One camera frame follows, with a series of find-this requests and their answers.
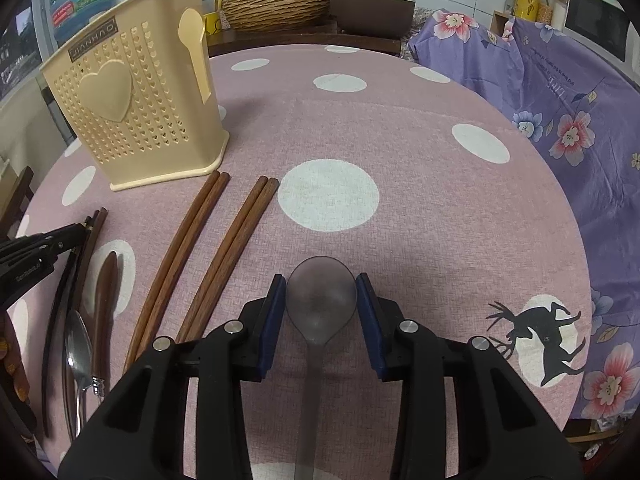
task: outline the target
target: antler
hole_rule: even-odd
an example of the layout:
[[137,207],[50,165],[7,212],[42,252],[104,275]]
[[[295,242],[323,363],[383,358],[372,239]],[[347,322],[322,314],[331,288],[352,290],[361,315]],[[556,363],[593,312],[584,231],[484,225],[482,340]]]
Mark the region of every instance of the antler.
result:
[[511,321],[512,323],[515,322],[516,317],[513,315],[513,312],[511,310],[509,310],[507,307],[505,307],[503,304],[501,304],[499,301],[496,301],[495,304],[493,303],[489,303],[490,306],[497,308],[500,312],[496,312],[495,314],[489,314],[485,319],[492,319],[495,318],[494,322],[491,323],[491,325],[489,325],[489,328],[487,328],[487,332],[489,332],[489,330],[491,330],[491,328],[501,319],[506,319],[508,321]]
[[495,345],[495,349],[500,352],[500,354],[502,355],[502,357],[504,357],[505,359],[509,359],[509,357],[511,357],[513,355],[513,351],[516,348],[516,342],[513,341],[513,343],[507,344],[503,341],[500,341],[499,339],[496,339],[495,337],[491,337],[489,336],[489,339],[495,343],[497,343],[497,345]]

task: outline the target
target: human hand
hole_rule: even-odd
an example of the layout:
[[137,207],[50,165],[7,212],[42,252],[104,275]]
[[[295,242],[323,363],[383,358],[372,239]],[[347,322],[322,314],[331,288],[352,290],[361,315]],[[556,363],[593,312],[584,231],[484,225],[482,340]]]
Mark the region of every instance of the human hand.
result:
[[0,314],[0,361],[7,373],[14,378],[15,393],[24,402],[29,397],[29,381],[22,365],[14,325],[6,312]]

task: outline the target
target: table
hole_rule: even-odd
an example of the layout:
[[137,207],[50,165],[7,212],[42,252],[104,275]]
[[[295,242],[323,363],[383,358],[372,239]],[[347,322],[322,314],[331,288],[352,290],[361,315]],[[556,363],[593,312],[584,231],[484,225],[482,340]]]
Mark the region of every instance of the table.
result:
[[392,56],[400,56],[402,42],[388,38],[374,38],[347,34],[338,30],[334,21],[320,25],[296,28],[293,30],[276,30],[273,32],[238,32],[232,28],[218,34],[207,36],[209,57],[228,54],[237,50],[257,48],[267,45],[284,44],[332,44],[337,43],[355,48],[365,48],[384,52]]
[[[590,286],[574,216],[558,183],[529,141],[482,98],[427,68],[385,54],[317,45],[273,46],[211,60],[230,142],[220,167],[230,183],[201,234],[159,334],[175,336],[200,280],[244,197],[260,174],[281,186],[244,251],[209,329],[263,297],[274,273],[289,276],[316,254],[367,272],[377,293],[437,335],[505,340],[513,325],[487,332],[490,303],[514,315],[564,304],[580,319],[563,326],[571,352],[590,334]],[[45,232],[110,213],[87,281],[110,250],[123,268],[111,339],[111,383],[162,256],[204,178],[111,192],[75,142],[37,190],[20,232]],[[25,349],[31,401],[40,413],[42,341],[59,273],[12,308]],[[559,426],[580,386],[561,374],[545,386],[543,343],[516,339],[510,363]],[[60,335],[54,342],[43,441],[56,464],[68,447],[60,395]],[[586,350],[571,368],[580,368]],[[255,478],[292,476],[305,370],[303,339],[285,316],[273,368],[243,385],[246,432]],[[386,479],[396,438],[400,385],[370,369],[357,317],[328,345],[316,467],[323,479]],[[194,387],[186,421],[193,442]],[[91,394],[89,411],[95,407]],[[454,471],[456,429],[449,417]],[[194,474],[193,456],[185,473]]]

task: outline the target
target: white polka dot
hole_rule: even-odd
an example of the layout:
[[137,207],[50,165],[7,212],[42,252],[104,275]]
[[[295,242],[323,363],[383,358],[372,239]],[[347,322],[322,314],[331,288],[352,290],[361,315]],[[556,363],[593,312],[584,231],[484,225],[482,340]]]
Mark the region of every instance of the white polka dot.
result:
[[337,52],[338,54],[351,54],[357,52],[360,49],[354,46],[342,46],[342,45],[327,45],[324,48],[327,52]]
[[[525,310],[529,310],[530,308],[535,308],[537,306],[544,306],[547,310],[551,311],[551,303],[557,303],[564,306],[562,301],[558,300],[558,298],[556,298],[555,296],[551,296],[549,294],[539,294],[527,301],[522,311],[524,312]],[[568,317],[572,317],[572,315],[562,312],[561,310],[556,310],[556,319],[566,319]],[[562,343],[560,343],[561,348],[563,348],[567,352],[573,352],[576,349],[578,343],[578,331],[575,327],[575,324],[571,323],[570,325],[561,326],[559,328],[559,331],[562,338]],[[540,341],[540,338],[535,330],[531,330],[530,332],[532,334],[531,339],[520,337],[516,339],[518,366],[520,367],[522,376],[527,381],[529,381],[529,383],[533,384],[534,386],[540,386],[542,380],[545,378],[545,346],[542,344],[542,341]],[[554,386],[555,384],[558,384],[565,376],[566,374],[559,374],[542,387],[549,388],[550,386]]]
[[27,227],[29,227],[29,215],[24,215],[18,225],[18,230],[15,232],[15,237],[20,238],[27,233]]
[[71,155],[73,152],[75,152],[80,146],[82,146],[82,142],[80,142],[80,139],[76,139],[74,140],[70,145],[68,145],[66,147],[65,150],[65,156],[69,156]]
[[71,182],[66,186],[65,192],[62,194],[62,205],[71,205],[78,200],[82,193],[91,185],[95,175],[95,166],[88,166],[78,173]]
[[425,66],[412,66],[411,73],[421,77],[422,79],[433,81],[434,83],[449,83],[451,81],[447,76]]
[[14,326],[15,337],[20,346],[20,353],[24,361],[27,351],[27,337],[29,333],[29,311],[27,302],[20,299],[7,309],[11,323]]
[[260,68],[261,66],[265,66],[267,64],[269,64],[269,60],[261,57],[258,59],[247,59],[233,65],[231,67],[231,70],[235,70],[236,72],[244,72],[244,70],[253,70],[254,68]]
[[290,170],[278,203],[297,224],[313,231],[351,229],[378,208],[378,186],[363,169],[343,160],[310,160]]
[[359,77],[347,74],[321,75],[314,79],[314,85],[329,92],[359,92],[367,87]]
[[86,281],[82,290],[82,302],[87,313],[92,316],[95,308],[95,285],[98,282],[98,274],[102,264],[111,251],[118,255],[118,275],[120,277],[120,288],[118,290],[118,301],[114,309],[113,317],[119,316],[129,304],[133,285],[136,281],[136,256],[131,246],[124,240],[112,240],[98,248],[89,262]]
[[460,146],[475,156],[494,164],[504,164],[509,161],[507,147],[488,131],[472,124],[456,124],[451,132]]
[[[252,464],[251,473],[254,480],[292,480],[296,470],[295,464],[276,462],[271,464]],[[314,480],[340,480],[337,476],[314,469]]]

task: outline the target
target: brown container with white lid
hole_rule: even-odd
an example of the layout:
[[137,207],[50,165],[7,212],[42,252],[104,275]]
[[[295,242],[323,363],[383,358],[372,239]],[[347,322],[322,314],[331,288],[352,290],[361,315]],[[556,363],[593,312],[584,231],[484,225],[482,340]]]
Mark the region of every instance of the brown container with white lid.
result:
[[415,0],[329,0],[329,5],[344,32],[399,39],[411,28]]

